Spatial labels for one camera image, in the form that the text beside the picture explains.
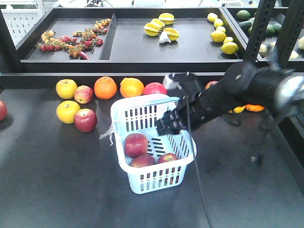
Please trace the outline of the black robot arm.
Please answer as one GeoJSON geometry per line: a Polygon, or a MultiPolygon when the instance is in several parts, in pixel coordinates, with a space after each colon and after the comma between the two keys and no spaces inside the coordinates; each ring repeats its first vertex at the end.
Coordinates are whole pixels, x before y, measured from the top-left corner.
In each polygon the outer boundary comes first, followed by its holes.
{"type": "Polygon", "coordinates": [[[175,109],[157,120],[159,135],[195,131],[203,124],[238,106],[261,105],[279,119],[304,111],[304,77],[292,69],[257,68],[249,62],[235,63],[215,85],[205,89],[193,73],[166,76],[183,92],[175,109]]]}

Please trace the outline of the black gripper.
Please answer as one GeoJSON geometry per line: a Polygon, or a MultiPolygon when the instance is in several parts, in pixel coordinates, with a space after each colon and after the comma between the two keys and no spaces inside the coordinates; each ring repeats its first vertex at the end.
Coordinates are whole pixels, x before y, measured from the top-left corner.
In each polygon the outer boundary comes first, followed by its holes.
{"type": "Polygon", "coordinates": [[[225,113],[228,92],[218,83],[205,90],[192,73],[180,74],[181,97],[177,106],[157,120],[158,135],[179,134],[182,130],[195,131],[203,124],[225,113]]]}

